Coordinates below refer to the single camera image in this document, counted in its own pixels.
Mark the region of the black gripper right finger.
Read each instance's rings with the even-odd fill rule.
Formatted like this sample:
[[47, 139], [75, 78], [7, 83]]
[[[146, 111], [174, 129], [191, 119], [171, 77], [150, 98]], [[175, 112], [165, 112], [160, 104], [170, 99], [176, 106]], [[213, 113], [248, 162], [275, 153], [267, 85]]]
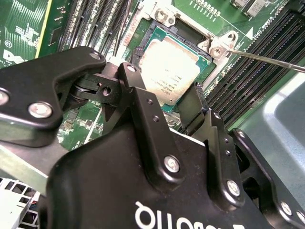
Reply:
[[210, 198], [246, 229], [302, 229], [305, 212], [251, 139], [227, 131], [193, 83], [178, 103], [184, 134], [204, 143]]

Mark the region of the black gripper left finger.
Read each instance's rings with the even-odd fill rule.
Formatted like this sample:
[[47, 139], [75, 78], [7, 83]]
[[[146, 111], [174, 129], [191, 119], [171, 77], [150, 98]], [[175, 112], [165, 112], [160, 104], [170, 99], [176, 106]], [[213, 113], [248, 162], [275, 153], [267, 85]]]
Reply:
[[99, 156], [103, 146], [115, 155], [110, 145], [112, 130], [132, 122], [148, 180], [155, 186], [178, 186], [185, 178], [184, 165], [178, 161], [177, 171], [165, 166], [165, 158], [177, 159], [179, 151], [155, 94], [146, 90], [134, 65], [121, 63], [111, 74], [103, 73], [106, 66], [102, 55], [82, 46], [2, 68], [0, 90], [7, 99], [0, 104], [1, 150], [12, 154], [43, 151], [46, 157], [63, 154], [56, 135], [63, 113], [86, 98], [72, 91], [83, 78], [108, 87], [109, 95], [98, 91], [94, 99], [115, 109], [103, 136], [71, 155]]

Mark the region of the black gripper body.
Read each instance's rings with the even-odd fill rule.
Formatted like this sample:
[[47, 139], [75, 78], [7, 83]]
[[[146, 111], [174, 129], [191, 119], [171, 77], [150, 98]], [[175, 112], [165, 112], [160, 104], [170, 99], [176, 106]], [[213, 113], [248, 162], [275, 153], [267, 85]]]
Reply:
[[246, 198], [224, 211], [207, 191], [206, 148], [173, 134], [186, 167], [184, 182], [159, 191], [147, 180], [131, 125], [63, 156], [40, 204], [42, 229], [268, 229]]

